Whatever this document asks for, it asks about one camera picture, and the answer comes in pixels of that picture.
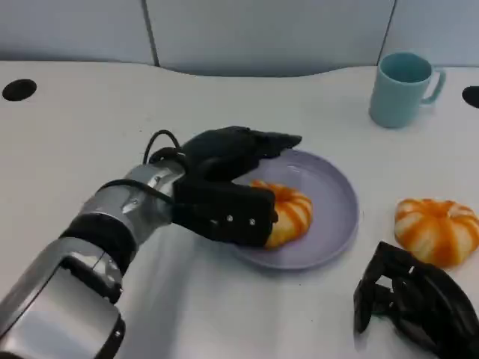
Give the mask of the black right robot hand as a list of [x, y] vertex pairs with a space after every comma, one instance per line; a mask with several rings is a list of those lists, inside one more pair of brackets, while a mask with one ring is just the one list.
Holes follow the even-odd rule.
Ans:
[[354, 331], [385, 316], [406, 338], [438, 358], [478, 357], [478, 316], [442, 269], [380, 242], [353, 295]]

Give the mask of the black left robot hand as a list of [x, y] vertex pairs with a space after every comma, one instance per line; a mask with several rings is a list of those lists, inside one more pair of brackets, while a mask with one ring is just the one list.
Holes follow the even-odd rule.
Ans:
[[243, 126], [211, 129], [183, 146], [189, 172], [208, 182], [230, 182], [302, 141], [300, 135], [261, 132]]

